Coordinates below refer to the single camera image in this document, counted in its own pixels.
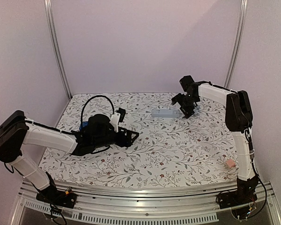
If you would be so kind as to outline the pink charger plug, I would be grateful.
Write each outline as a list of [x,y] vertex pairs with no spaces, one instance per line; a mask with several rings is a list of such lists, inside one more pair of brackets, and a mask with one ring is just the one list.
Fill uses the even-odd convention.
[[236,163],[233,159],[228,159],[226,162],[225,162],[226,166],[229,168],[229,169],[232,169],[232,168],[235,168],[236,167]]

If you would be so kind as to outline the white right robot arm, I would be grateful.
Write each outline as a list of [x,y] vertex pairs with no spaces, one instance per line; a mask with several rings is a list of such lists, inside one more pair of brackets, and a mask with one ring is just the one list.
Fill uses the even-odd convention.
[[225,107],[225,125],[232,133],[238,159],[237,189],[222,192],[216,197],[220,208],[228,208],[257,200],[255,188],[259,176],[254,166],[254,147],[251,137],[253,114],[248,93],[234,91],[207,81],[195,82],[190,75],[180,79],[184,91],[171,99],[179,104],[184,118],[194,114],[194,108],[201,98],[208,98]]

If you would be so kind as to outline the dark blue cube socket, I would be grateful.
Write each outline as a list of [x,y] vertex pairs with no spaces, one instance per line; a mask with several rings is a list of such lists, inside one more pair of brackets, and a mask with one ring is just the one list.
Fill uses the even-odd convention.
[[80,132],[84,132],[88,129],[88,122],[87,121],[83,121],[81,124],[80,124],[80,127],[79,127],[79,131]]

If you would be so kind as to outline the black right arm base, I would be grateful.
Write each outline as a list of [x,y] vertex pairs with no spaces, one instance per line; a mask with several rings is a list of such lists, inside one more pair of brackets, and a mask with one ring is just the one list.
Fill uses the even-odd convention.
[[215,202],[220,206],[220,209],[235,207],[257,200],[257,195],[254,186],[246,184],[237,184],[235,191],[222,191],[215,199]]

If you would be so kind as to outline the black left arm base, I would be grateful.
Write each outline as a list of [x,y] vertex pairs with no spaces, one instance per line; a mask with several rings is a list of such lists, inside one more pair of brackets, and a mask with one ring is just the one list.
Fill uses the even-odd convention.
[[73,209],[76,204],[77,194],[72,191],[61,191],[56,187],[49,186],[44,190],[39,190],[36,199],[45,203],[51,203],[52,205]]

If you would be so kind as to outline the light blue power strip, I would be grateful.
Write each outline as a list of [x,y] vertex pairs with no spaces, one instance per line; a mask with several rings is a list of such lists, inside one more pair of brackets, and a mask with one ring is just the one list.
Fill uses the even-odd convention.
[[181,113],[176,109],[153,109],[151,111],[152,117],[158,118],[179,118]]

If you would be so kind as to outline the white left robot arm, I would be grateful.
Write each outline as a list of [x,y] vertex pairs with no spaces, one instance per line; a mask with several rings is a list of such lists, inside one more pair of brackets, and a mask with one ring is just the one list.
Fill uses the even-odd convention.
[[95,114],[84,122],[81,115],[79,130],[67,132],[30,120],[23,111],[17,110],[0,125],[0,161],[11,173],[18,172],[28,179],[42,201],[61,204],[66,200],[74,202],[72,190],[58,190],[51,175],[24,155],[22,146],[42,146],[72,156],[101,153],[111,145],[127,148],[139,137],[139,133],[119,126],[125,114],[125,109],[115,110],[112,107],[110,117]]

